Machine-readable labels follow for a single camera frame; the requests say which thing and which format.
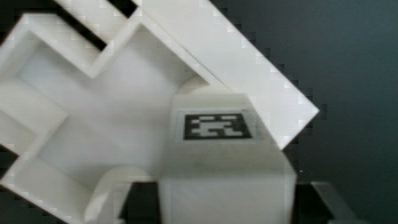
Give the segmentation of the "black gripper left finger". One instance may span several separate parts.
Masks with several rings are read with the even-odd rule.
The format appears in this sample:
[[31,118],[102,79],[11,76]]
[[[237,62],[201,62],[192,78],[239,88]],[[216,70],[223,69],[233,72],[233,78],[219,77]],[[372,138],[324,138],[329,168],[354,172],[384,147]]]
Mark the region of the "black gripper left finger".
[[162,224],[159,184],[155,182],[132,184],[120,217],[125,224]]

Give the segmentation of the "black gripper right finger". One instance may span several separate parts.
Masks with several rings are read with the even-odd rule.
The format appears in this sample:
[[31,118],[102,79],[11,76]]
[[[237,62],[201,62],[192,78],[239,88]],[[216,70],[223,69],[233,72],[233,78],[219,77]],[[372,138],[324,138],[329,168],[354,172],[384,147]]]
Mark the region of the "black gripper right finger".
[[297,184],[292,224],[359,224],[356,213],[329,182]]

